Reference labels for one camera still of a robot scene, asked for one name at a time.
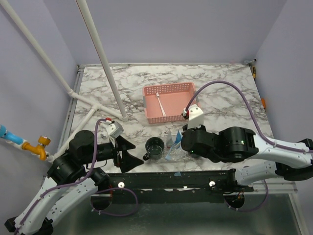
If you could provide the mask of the dark green mug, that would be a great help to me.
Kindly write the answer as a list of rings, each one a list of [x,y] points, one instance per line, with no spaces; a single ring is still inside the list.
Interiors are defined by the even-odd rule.
[[[145,143],[146,154],[143,156],[143,160],[159,160],[164,151],[165,145],[161,138],[152,137]]]

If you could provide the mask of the white toothpaste tube red cap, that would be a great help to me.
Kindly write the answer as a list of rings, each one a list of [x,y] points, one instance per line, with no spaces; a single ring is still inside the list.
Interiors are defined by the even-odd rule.
[[[170,129],[168,130],[168,133],[167,133],[165,145],[167,148],[171,148],[173,145],[173,138],[172,138],[172,133]]]

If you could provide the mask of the light blue toothbrush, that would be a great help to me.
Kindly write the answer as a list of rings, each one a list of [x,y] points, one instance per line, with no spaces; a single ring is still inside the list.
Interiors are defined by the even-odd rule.
[[[165,159],[167,161],[171,160],[174,157],[174,154],[180,149],[180,142],[177,144],[172,145],[169,152],[167,153]]]

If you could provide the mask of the pink perforated plastic basket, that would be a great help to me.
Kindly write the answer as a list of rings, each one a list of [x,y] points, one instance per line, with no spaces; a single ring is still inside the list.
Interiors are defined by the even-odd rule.
[[[195,92],[195,85],[192,82],[143,87],[144,112],[148,123],[185,121],[181,113]],[[165,117],[162,115],[156,93],[160,95]]]

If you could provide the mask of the blue toothpaste tube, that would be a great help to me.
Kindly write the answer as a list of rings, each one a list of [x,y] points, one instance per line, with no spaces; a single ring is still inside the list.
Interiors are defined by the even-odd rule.
[[[182,139],[182,134],[180,133],[180,131],[178,131],[174,144],[175,145],[179,144],[181,142],[181,139]]]

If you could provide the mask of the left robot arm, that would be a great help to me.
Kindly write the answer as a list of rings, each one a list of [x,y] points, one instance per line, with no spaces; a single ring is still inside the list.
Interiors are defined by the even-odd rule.
[[[95,145],[92,131],[79,131],[69,142],[68,150],[53,162],[31,204],[19,216],[7,219],[4,224],[7,230],[22,235],[50,235],[76,205],[110,188],[109,176],[102,169],[85,170],[84,166],[92,162],[95,149],[97,161],[113,159],[123,173],[143,164],[141,159],[128,153],[135,148],[134,144],[121,136],[116,141],[117,146],[111,142]]]

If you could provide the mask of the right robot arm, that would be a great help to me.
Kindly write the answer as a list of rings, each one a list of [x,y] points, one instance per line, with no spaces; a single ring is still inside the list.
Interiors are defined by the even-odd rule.
[[[304,181],[313,176],[313,142],[305,139],[297,143],[273,140],[269,144],[250,129],[230,127],[218,134],[209,133],[204,126],[183,126],[181,147],[191,155],[207,158],[214,163],[239,163],[246,159],[260,159],[258,165],[236,169],[225,179],[225,187],[235,192],[256,181],[283,178]]]

